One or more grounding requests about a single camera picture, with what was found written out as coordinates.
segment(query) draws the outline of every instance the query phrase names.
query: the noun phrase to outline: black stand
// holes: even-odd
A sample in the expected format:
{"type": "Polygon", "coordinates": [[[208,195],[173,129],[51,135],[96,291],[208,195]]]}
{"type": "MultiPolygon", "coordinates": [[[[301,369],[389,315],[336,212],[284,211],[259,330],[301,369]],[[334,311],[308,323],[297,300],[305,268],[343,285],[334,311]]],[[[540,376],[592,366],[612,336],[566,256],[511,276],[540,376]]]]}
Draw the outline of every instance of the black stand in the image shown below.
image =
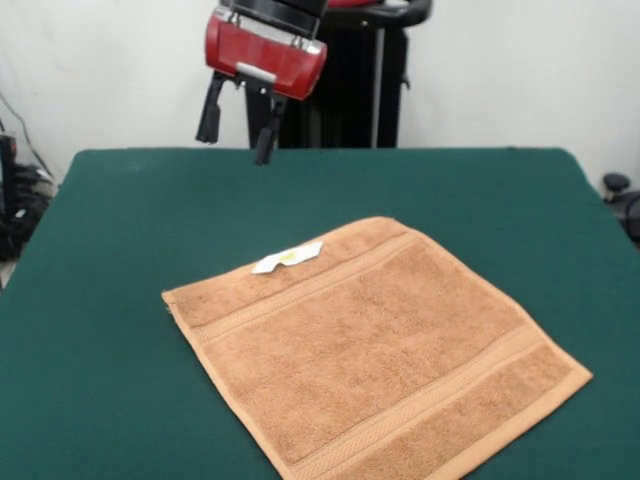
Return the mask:
{"type": "MultiPolygon", "coordinates": [[[[317,35],[329,50],[325,68],[310,97],[289,102],[278,146],[396,147],[402,86],[408,86],[404,27],[424,21],[430,11],[430,0],[404,10],[384,5],[328,10],[317,35]]],[[[256,148],[271,106],[249,90],[246,101],[249,144],[256,148]]]]}

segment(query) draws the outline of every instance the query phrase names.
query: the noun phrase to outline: white tag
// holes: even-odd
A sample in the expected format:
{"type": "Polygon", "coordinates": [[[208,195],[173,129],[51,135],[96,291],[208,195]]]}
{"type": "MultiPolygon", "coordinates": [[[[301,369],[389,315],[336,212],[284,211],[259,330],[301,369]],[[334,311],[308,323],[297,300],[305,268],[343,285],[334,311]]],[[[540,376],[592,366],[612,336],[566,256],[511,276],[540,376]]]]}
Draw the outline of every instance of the white tag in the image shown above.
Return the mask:
{"type": "Polygon", "coordinates": [[[270,273],[273,272],[278,264],[282,264],[286,267],[292,267],[293,265],[310,260],[320,255],[322,245],[323,242],[318,241],[310,243],[309,245],[303,245],[302,247],[291,248],[284,252],[269,255],[268,257],[260,260],[256,266],[253,267],[251,273],[270,273]]]}

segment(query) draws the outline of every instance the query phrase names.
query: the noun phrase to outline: brown towel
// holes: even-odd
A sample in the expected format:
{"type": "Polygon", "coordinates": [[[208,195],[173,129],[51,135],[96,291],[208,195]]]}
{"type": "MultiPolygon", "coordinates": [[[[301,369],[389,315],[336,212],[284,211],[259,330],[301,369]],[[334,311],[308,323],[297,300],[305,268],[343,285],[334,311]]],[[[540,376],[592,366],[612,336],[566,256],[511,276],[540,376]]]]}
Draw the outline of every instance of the brown towel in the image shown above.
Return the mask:
{"type": "Polygon", "coordinates": [[[591,378],[422,233],[371,218],[321,239],[163,296],[285,479],[458,478],[591,378]]]}

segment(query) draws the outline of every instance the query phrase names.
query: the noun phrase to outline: green table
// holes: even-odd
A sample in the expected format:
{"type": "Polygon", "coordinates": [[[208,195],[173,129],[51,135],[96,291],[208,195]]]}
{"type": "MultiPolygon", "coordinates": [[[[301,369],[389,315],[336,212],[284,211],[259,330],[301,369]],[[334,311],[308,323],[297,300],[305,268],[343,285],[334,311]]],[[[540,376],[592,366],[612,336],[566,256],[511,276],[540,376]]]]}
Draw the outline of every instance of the green table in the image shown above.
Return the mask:
{"type": "Polygon", "coordinates": [[[78,155],[0,299],[0,479],[277,478],[160,293],[373,215],[435,238],[595,373],[472,478],[640,478],[640,255],[570,155],[252,160],[78,155]]]}

